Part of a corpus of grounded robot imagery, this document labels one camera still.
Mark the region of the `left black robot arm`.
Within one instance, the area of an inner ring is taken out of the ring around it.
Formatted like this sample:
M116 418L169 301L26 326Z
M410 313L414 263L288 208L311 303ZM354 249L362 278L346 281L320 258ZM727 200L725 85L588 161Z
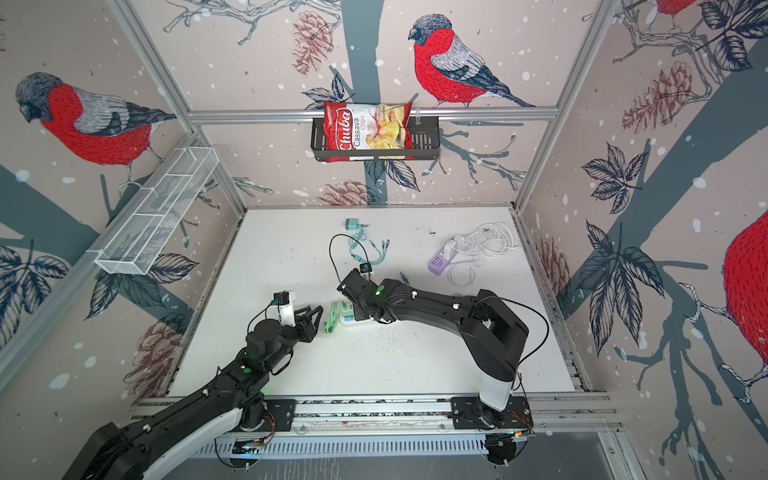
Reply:
M65 473L67 479L161 479L202 447L232 431L290 430L293 400L266 399L270 378L289 365L295 347L318 333L323 309L307 306L291 324L263 319L246 335L234 359L190 395L125 427L96 430Z

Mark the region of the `red cassava chips bag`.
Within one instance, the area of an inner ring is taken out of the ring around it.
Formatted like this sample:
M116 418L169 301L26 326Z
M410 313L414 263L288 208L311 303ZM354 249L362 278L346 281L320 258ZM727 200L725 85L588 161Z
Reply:
M412 109L405 104L357 104L325 102L323 132L326 162L372 160L360 155L368 150L411 149L413 141L408 129Z

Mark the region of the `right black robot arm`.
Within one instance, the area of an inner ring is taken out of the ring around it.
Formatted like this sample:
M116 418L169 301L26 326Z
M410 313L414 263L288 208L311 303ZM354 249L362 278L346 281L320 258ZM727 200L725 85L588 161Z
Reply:
M461 337L483 377L477 396L451 399L449 418L456 430L533 430L528 401L512 398L529 328L494 292L457 296L394 279L377 284L357 269L339 281L337 291L358 318L414 321Z

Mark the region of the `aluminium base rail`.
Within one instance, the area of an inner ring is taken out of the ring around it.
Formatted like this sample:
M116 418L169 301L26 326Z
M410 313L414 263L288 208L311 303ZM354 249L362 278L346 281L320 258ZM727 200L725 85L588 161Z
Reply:
M206 441L195 459L495 455L514 458L530 440L555 433L609 434L623 429L607 395L517 393L498 426L472 396L271 396L269 419L255 431L236 428Z

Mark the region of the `green charger adapter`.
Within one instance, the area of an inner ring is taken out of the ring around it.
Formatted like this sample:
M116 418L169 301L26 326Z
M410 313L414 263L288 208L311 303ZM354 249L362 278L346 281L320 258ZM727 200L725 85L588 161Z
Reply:
M331 305L331 314L329 323L338 324L344 317L345 302L341 300L334 301Z

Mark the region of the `black wall basket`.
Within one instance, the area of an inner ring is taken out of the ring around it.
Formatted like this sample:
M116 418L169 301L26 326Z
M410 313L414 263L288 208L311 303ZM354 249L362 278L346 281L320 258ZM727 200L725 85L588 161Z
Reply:
M323 119L314 118L310 148L318 162L329 163L334 158L341 161L404 160L424 161L439 157L441 148L439 118L437 116L412 117L407 125L413 143L412 149L340 151L327 147Z

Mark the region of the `white blue power strip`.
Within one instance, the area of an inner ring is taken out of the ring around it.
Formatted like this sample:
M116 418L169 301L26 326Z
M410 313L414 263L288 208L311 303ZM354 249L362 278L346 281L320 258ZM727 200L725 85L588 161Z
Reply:
M342 314L339 317L338 324L344 327L352 327L352 326L357 326L359 324L359 321L353 314L349 314L349 315Z

